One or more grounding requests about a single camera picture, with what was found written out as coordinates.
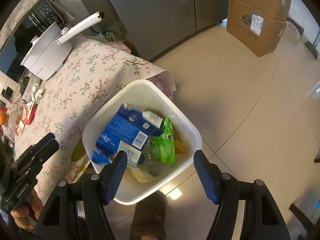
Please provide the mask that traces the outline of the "person left hand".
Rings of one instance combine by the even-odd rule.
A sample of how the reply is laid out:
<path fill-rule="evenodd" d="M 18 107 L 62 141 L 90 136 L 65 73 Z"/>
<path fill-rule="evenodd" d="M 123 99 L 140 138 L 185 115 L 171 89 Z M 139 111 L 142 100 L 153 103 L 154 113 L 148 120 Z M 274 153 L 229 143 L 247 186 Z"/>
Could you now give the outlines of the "person left hand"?
<path fill-rule="evenodd" d="M 31 202 L 30 207 L 35 212 L 36 219 L 39 219 L 39 216 L 43 210 L 42 201 L 40 200 L 34 189 L 31 190 L 30 194 L 33 197 L 33 201 Z M 12 209 L 10 214 L 14 218 L 17 226 L 29 232 L 33 232 L 35 226 L 27 219 L 27 217 L 29 216 L 29 207 L 22 205 L 16 209 Z"/>

